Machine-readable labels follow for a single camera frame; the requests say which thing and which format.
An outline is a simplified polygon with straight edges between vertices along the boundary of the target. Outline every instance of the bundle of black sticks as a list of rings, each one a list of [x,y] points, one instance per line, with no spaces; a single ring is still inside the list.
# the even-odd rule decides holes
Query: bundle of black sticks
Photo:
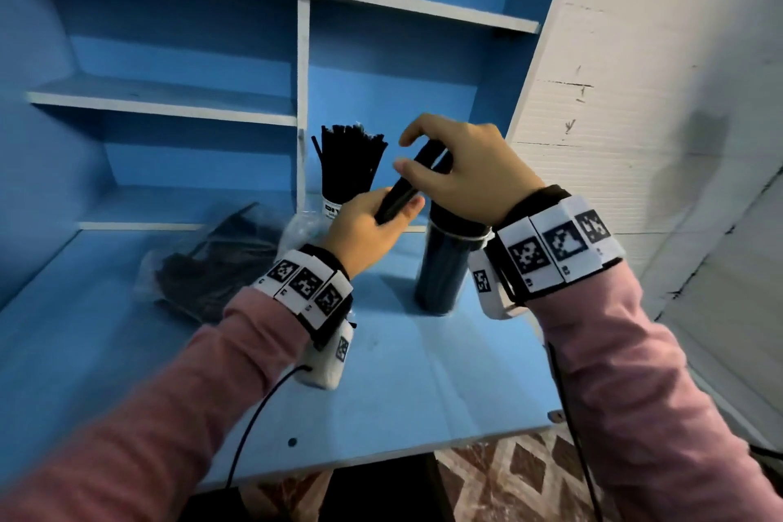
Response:
[[[323,214],[334,219],[340,207],[373,186],[388,143],[384,135],[365,132],[360,124],[321,126],[321,145],[312,137],[321,160]]]

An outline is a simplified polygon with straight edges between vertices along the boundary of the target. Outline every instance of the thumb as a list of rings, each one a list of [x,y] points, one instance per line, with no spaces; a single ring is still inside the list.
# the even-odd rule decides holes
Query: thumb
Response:
[[[421,190],[430,198],[439,196],[438,192],[445,188],[448,178],[448,176],[436,173],[412,159],[396,159],[394,169],[416,190]]]
[[[408,201],[394,219],[381,225],[383,229],[392,230],[396,235],[400,235],[410,225],[410,222],[419,216],[422,209],[425,208],[425,200],[421,196],[414,196]]]

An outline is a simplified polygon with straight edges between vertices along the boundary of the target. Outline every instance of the blue tabletop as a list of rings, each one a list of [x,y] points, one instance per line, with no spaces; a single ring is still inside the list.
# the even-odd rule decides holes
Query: blue tabletop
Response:
[[[147,250],[177,234],[83,231],[0,313],[0,485],[170,361],[193,325],[134,300]],[[356,278],[358,328],[333,392],[287,382],[261,413],[237,479],[368,462],[549,424],[560,408],[524,317],[487,319],[472,285],[455,311],[413,301],[424,249],[405,234]],[[248,413],[202,487],[225,481]],[[297,438],[289,447],[289,438]]]

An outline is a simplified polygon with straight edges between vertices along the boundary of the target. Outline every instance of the black cylindrical container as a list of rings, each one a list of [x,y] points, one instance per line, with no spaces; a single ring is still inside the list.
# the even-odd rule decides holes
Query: black cylindrical container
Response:
[[[427,247],[416,281],[416,302],[430,314],[454,309],[467,272],[467,255],[479,250],[489,228],[432,203]]]

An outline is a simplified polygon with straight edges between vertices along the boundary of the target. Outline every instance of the forearm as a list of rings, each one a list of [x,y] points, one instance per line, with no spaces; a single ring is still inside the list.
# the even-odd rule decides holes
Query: forearm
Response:
[[[695,385],[625,263],[528,303],[587,461],[629,520],[783,520],[747,445]]]
[[[25,479],[0,504],[0,518],[175,517],[228,431],[308,339],[284,307],[255,290],[242,290],[226,315]]]

